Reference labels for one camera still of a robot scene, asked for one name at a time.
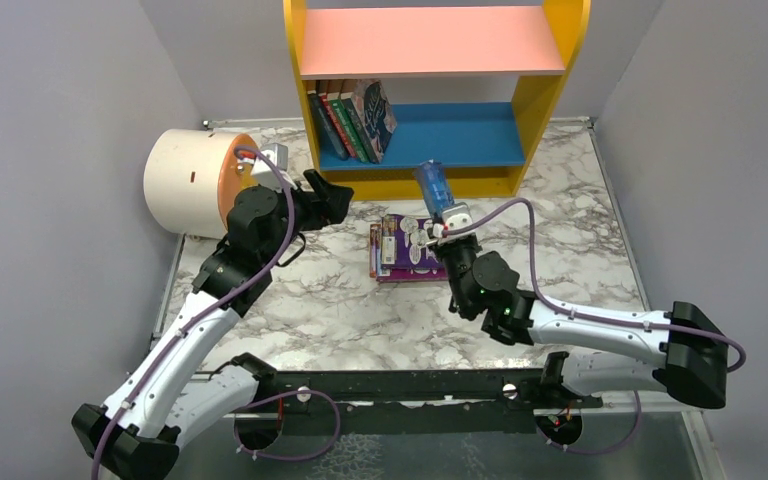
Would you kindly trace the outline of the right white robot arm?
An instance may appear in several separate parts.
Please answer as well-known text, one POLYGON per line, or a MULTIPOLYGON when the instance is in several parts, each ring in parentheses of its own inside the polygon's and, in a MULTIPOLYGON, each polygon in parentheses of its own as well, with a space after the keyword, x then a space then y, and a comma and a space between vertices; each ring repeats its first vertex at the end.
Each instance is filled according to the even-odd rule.
POLYGON ((549 361, 544 378, 576 397, 607 391, 657 391, 685 405, 726 404, 728 345, 696 305, 624 312, 559 302, 519 287, 519 274, 495 251, 482 252, 472 233, 435 224, 429 249, 443 263, 451 311, 505 344, 584 348, 549 361))

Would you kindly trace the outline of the Jane Eyre blue book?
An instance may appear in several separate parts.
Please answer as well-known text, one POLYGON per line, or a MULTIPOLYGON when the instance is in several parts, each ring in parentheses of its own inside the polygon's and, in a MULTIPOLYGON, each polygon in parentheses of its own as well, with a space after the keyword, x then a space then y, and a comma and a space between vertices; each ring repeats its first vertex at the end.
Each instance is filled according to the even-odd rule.
POLYGON ((425 161, 413 174, 430 217, 442 220, 444 211, 455 205, 442 163, 436 160, 425 161))

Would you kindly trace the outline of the red Treehouse book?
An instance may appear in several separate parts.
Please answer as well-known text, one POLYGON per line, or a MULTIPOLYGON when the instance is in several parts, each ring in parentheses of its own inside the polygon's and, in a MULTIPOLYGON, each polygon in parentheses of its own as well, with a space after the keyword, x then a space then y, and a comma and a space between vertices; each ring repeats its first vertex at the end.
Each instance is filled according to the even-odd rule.
POLYGON ((317 93, 323 105, 329 113, 334 128, 336 129, 346 151, 345 157, 358 159, 355 145, 349 132, 350 123, 340 103, 340 92, 343 81, 339 79, 318 80, 317 93))

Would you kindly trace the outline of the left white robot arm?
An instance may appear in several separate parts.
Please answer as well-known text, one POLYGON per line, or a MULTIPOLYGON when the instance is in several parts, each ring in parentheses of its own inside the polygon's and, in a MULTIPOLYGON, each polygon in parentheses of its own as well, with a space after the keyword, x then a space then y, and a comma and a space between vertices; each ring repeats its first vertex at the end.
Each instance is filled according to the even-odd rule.
POLYGON ((289 244, 307 231, 340 224, 354 192, 307 170, 311 188, 242 190, 228 232, 202 264, 177 319, 136 371, 101 405, 84 404, 72 427, 93 460, 121 479, 164 479, 183 448, 234 409, 252 402, 273 370, 233 365, 190 394, 183 392, 206 355, 241 320, 272 281, 289 244))

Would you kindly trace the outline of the Nineteen Eighty-Four dark book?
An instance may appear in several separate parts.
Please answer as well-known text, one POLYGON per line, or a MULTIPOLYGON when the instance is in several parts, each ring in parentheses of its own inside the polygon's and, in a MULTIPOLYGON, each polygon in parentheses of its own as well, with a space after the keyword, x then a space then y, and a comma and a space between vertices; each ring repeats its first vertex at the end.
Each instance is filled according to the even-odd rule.
POLYGON ((305 80, 304 85, 308 102, 311 106, 317 127, 319 128, 318 135, 320 139, 331 147, 333 153, 339 160, 347 160, 348 151, 346 150, 343 141, 330 118, 327 108, 318 93, 317 82, 315 80, 305 80))

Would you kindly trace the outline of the green Treehouse book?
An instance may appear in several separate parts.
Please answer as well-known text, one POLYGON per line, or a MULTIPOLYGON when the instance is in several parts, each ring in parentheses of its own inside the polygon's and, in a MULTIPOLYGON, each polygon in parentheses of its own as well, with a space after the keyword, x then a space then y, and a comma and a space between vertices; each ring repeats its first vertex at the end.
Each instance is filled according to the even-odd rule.
POLYGON ((350 88, 345 87, 344 80, 342 81, 343 84, 340 92, 340 103, 350 123, 349 132, 357 151, 358 160, 363 163, 377 164, 379 162, 379 158, 373 150, 372 143, 367 138, 367 135, 363 130, 363 126, 361 125, 358 113, 352 104, 352 91, 350 88))

